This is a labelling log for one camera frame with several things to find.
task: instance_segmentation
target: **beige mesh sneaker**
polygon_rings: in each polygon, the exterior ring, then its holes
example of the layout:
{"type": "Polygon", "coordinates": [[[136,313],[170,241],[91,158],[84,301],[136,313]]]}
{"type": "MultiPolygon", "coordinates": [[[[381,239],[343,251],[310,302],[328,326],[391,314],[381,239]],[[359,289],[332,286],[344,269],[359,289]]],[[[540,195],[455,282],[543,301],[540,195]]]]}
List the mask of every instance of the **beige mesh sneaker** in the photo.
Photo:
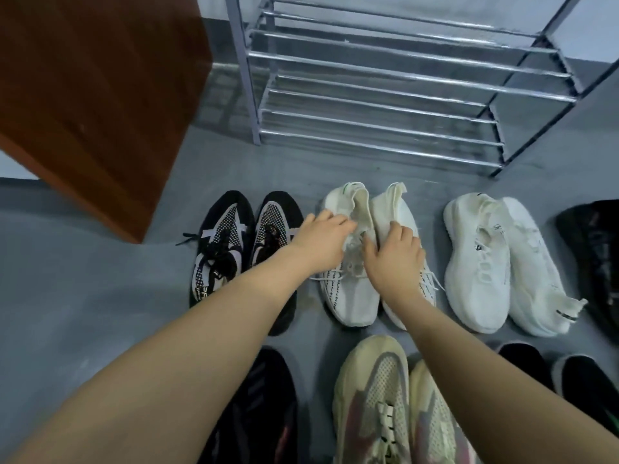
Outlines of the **beige mesh sneaker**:
{"type": "Polygon", "coordinates": [[[424,361],[410,373],[410,444],[414,462],[474,464],[476,453],[424,361]]]}
{"type": "Polygon", "coordinates": [[[333,399],[335,464],[410,464],[408,366],[388,335],[364,339],[340,370],[333,399]]]}

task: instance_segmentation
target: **sneaker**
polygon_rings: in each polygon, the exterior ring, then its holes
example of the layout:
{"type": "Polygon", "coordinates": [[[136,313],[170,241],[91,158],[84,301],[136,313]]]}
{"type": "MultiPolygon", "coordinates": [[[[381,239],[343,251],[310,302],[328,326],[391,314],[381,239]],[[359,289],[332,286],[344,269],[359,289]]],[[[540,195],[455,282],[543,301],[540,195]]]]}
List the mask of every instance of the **sneaker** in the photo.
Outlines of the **sneaker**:
{"type": "Polygon", "coordinates": [[[477,453],[422,360],[410,373],[410,443],[417,463],[474,464],[477,453]]]}
{"type": "Polygon", "coordinates": [[[190,307],[235,278],[247,266],[253,226],[250,202],[241,192],[229,190],[211,207],[198,234],[183,233],[188,239],[179,244],[198,241],[191,276],[190,307]]]}
{"type": "Polygon", "coordinates": [[[507,342],[501,344],[495,351],[538,383],[554,390],[550,369],[542,354],[534,346],[524,342],[507,342]]]}
{"type": "Polygon", "coordinates": [[[565,294],[559,271],[535,221],[515,198],[501,199],[514,220],[507,232],[511,261],[509,315],[531,335],[567,334],[587,300],[565,294]]]}
{"type": "Polygon", "coordinates": [[[376,243],[368,191],[360,182],[349,182],[329,192],[324,208],[356,221],[357,228],[344,243],[340,265],[314,280],[320,280],[327,306],[339,322],[348,327],[365,327],[375,321],[380,302],[363,266],[363,234],[376,243]]]}
{"type": "Polygon", "coordinates": [[[556,393],[619,437],[619,392],[593,358],[568,355],[552,367],[556,393]]]}
{"type": "Polygon", "coordinates": [[[619,343],[619,200],[578,205],[556,218],[556,228],[578,263],[578,287],[587,311],[619,343]]]}
{"type": "Polygon", "coordinates": [[[505,204],[486,194],[465,194],[443,212],[453,252],[445,292],[460,320],[483,334],[496,332],[509,313],[509,246],[505,204]]]}
{"type": "Polygon", "coordinates": [[[211,432],[198,464],[297,464],[295,385],[279,352],[263,347],[211,432]]]}
{"type": "MultiPolygon", "coordinates": [[[[379,244],[383,244],[389,234],[391,228],[391,221],[397,221],[402,226],[407,226],[413,230],[414,236],[419,237],[419,230],[415,224],[415,218],[410,212],[408,205],[404,202],[402,194],[406,193],[406,186],[403,182],[395,182],[387,187],[387,190],[381,195],[374,197],[369,202],[369,210],[374,219],[374,225],[376,226],[376,234],[378,235],[379,244]]],[[[428,263],[424,262],[422,277],[419,282],[419,288],[423,293],[423,297],[429,301],[430,304],[437,305],[437,276],[430,272],[428,263]]],[[[406,327],[402,321],[395,315],[391,308],[383,301],[383,309],[392,322],[400,329],[406,330],[406,327]]]]}
{"type": "Polygon", "coordinates": [[[408,367],[393,337],[374,335],[350,352],[333,399],[334,464],[410,463],[408,367]]]}
{"type": "MultiPolygon", "coordinates": [[[[267,260],[278,249],[289,244],[302,223],[303,213],[289,194],[281,190],[268,194],[258,213],[251,266],[267,260]]],[[[295,318],[296,310],[297,292],[295,291],[277,316],[269,335],[282,334],[295,318]]]]}

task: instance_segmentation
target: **brown wooden panel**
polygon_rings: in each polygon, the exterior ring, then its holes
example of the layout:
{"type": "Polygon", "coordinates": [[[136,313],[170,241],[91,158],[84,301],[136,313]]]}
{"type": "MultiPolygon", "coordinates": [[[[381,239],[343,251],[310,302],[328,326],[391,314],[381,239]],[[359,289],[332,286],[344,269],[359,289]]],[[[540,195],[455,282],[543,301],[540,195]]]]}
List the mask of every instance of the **brown wooden panel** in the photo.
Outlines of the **brown wooden panel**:
{"type": "Polygon", "coordinates": [[[141,242],[211,68],[197,0],[0,0],[0,148],[141,242]]]}

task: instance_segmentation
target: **hand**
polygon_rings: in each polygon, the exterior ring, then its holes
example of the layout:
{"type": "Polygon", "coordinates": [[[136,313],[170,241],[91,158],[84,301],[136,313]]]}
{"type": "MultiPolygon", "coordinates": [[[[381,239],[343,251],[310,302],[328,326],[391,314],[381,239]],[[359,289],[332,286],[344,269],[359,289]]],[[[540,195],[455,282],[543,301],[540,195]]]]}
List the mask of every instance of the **hand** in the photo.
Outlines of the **hand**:
{"type": "Polygon", "coordinates": [[[322,210],[317,217],[310,213],[289,247],[307,263],[309,274],[325,272],[342,262],[344,241],[356,227],[356,222],[344,215],[334,216],[330,210],[322,210]]]}
{"type": "Polygon", "coordinates": [[[420,294],[419,280],[425,260],[425,251],[413,230],[395,221],[387,239],[376,249],[372,240],[363,237],[363,264],[369,280],[376,291],[387,301],[390,307],[395,303],[390,300],[404,299],[420,294]]]}

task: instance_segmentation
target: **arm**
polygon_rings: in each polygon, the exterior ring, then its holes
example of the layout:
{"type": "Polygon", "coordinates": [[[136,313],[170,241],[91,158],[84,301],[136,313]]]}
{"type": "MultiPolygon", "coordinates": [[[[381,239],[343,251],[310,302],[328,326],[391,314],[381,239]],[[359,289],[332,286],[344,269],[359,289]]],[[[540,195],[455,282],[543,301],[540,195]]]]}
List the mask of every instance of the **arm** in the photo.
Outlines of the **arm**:
{"type": "Polygon", "coordinates": [[[409,228],[392,222],[379,252],[366,238],[364,257],[482,461],[616,462],[615,436],[425,300],[418,289],[425,252],[409,228]]]}
{"type": "Polygon", "coordinates": [[[309,215],[288,246],[84,383],[11,464],[194,464],[290,295],[334,268],[356,223],[309,215]]]}

